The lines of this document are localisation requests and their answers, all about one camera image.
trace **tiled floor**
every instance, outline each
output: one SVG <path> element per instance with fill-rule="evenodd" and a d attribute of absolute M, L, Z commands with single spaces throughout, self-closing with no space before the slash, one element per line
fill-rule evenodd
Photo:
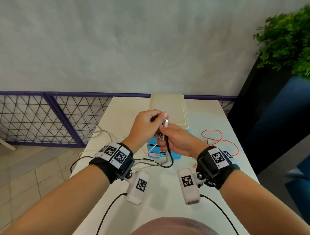
<path fill-rule="evenodd" d="M 69 179 L 83 149 L 0 145 L 0 234 L 51 190 Z"/>

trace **white wall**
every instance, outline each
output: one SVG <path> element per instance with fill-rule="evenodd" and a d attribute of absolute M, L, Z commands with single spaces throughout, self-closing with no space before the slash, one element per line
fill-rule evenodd
<path fill-rule="evenodd" d="M 238 95 L 267 17 L 308 0 L 2 0 L 0 90 Z"/>
<path fill-rule="evenodd" d="M 283 154 L 279 159 L 273 162 L 265 170 L 257 175 L 261 185 L 272 192 L 288 207 L 300 215 L 294 201 L 285 187 L 287 180 L 284 175 L 295 168 L 310 154 L 310 135 L 296 144 L 293 148 Z"/>

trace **white table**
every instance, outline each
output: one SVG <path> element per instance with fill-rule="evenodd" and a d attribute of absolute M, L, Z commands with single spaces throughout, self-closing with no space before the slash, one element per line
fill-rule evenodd
<path fill-rule="evenodd" d="M 113 141 L 122 141 L 129 134 L 136 115 L 140 111 L 148 109 L 149 100 L 149 98 L 114 97 L 99 126 L 111 133 Z M 221 130 L 224 135 L 223 139 L 230 140 L 238 146 L 240 152 L 236 159 L 240 164 L 240 168 L 258 181 L 219 102 L 217 100 L 185 100 L 185 103 L 188 113 L 189 132 L 203 139 L 200 135 L 203 130 Z M 207 133 L 206 136 L 213 137 L 214 139 L 220 137 L 219 133 L 216 132 Z M 100 136 L 90 140 L 82 156 L 95 155 L 102 146 L 109 142 L 109 136 L 106 133 L 102 133 Z M 236 152 L 235 147 L 228 142 L 221 141 L 217 146 L 228 150 L 232 154 Z M 138 151 L 134 158 L 140 158 L 142 155 L 142 151 Z M 89 161 L 90 158 L 81 159 L 77 163 L 72 175 L 86 167 Z M 142 224 L 159 217 L 191 218 L 205 223 L 221 235 L 234 234 L 235 231 L 222 212 L 206 198 L 201 198 L 199 204 L 185 205 L 177 170 L 190 167 L 195 172 L 194 164 L 194 159 L 182 156 L 181 159 L 175 160 L 171 168 L 146 168 L 145 171 L 151 175 L 151 181 L 143 203 L 140 206 L 134 206 L 119 198 L 108 212 L 99 234 L 127 235 Z M 96 234 L 108 206 L 116 196 L 124 193 L 127 187 L 127 182 L 115 181 L 74 234 Z M 214 200 L 225 211 L 239 234 L 248 234 L 229 209 L 218 190 L 204 185 L 199 191 L 201 194 Z"/>

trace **red cable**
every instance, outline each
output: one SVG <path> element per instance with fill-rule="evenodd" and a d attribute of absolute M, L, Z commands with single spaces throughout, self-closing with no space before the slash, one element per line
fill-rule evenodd
<path fill-rule="evenodd" d="M 218 131 L 219 133 L 221 133 L 222 136 L 221 136 L 221 138 L 220 138 L 219 140 L 211 139 L 211 138 L 208 138 L 208 137 L 205 137 L 205 136 L 202 135 L 202 134 L 205 133 L 206 131 Z M 216 143 L 211 144 L 211 145 L 215 145 L 215 144 L 219 143 L 220 141 L 226 141 L 226 142 L 232 143 L 233 145 L 235 145 L 235 147 L 236 147 L 237 150 L 238 150 L 238 152 L 237 152 L 235 155 L 232 155 L 232 156 L 234 157 L 234 156 L 236 156 L 236 155 L 239 154 L 239 148 L 237 147 L 237 145 L 236 145 L 235 143 L 229 141 L 229 140 L 223 140 L 223 139 L 222 139 L 222 138 L 223 138 L 223 133 L 222 133 L 221 131 L 219 131 L 219 130 L 204 130 L 203 132 L 201 132 L 201 136 L 202 136 L 203 138 L 206 138 L 207 140 L 214 140 L 214 141 L 217 141 Z"/>

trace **white lid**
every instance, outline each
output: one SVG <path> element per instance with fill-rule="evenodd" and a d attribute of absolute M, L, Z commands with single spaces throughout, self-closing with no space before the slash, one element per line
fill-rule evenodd
<path fill-rule="evenodd" d="M 151 94 L 148 109 L 166 111 L 169 122 L 188 130 L 188 118 L 185 107 L 184 95 L 182 94 Z"/>

